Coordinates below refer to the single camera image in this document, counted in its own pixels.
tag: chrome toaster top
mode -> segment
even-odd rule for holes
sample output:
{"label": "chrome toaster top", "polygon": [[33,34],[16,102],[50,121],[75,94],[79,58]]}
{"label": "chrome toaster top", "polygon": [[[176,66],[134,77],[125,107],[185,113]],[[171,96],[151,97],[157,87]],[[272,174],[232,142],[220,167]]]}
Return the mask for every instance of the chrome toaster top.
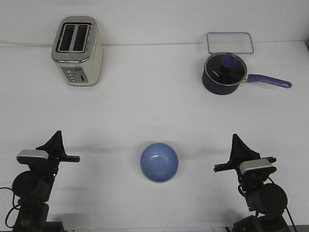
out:
{"label": "chrome toaster top", "polygon": [[100,76],[103,45],[95,19],[70,16],[59,25],[52,50],[52,59],[67,84],[90,86]]}

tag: white table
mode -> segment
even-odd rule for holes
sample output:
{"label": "white table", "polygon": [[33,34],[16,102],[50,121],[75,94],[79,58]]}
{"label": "white table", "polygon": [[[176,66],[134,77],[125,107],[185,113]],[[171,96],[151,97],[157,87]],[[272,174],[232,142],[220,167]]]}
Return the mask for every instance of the white table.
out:
{"label": "white table", "polygon": [[[66,85],[51,48],[0,48],[0,186],[28,169],[15,157],[62,130],[61,163],[49,220],[66,229],[201,228],[232,225],[248,216],[235,171],[214,173],[229,160],[237,133],[262,157],[274,156],[271,175],[286,192],[296,224],[308,224],[309,53],[303,42],[256,43],[249,73],[288,80],[285,89],[241,84],[227,96],[201,81],[208,56],[202,44],[104,47],[99,82]],[[140,170],[143,149],[171,145],[180,165],[163,184]],[[0,230],[11,193],[0,193]],[[15,221],[12,214],[10,224]],[[284,218],[290,224],[287,214]]]}

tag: toaster slot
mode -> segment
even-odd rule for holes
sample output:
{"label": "toaster slot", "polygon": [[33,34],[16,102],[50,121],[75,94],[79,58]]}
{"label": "toaster slot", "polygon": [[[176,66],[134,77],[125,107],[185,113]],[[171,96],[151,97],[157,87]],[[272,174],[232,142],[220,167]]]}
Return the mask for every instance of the toaster slot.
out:
{"label": "toaster slot", "polygon": [[60,51],[69,51],[75,25],[65,25],[64,32],[60,39]]}
{"label": "toaster slot", "polygon": [[79,25],[77,34],[76,34],[76,39],[75,39],[75,44],[74,44],[74,51],[84,51],[85,45],[86,45],[86,34],[88,30],[89,25]]}

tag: white wall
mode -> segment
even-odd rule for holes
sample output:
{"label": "white wall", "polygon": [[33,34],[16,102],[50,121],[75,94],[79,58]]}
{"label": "white wall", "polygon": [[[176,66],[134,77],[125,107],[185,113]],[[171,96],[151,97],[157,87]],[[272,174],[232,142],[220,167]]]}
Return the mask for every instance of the white wall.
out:
{"label": "white wall", "polygon": [[52,44],[60,21],[87,15],[105,45],[201,43],[209,31],[303,41],[309,0],[2,0],[0,41]]}

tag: blue bowl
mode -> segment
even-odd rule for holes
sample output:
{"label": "blue bowl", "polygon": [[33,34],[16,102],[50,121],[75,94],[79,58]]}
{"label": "blue bowl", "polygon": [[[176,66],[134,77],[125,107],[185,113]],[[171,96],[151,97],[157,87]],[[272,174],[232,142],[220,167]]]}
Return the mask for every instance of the blue bowl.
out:
{"label": "blue bowl", "polygon": [[140,167],[148,179],[165,182],[176,174],[178,157],[169,145],[154,143],[146,147],[141,154]]}

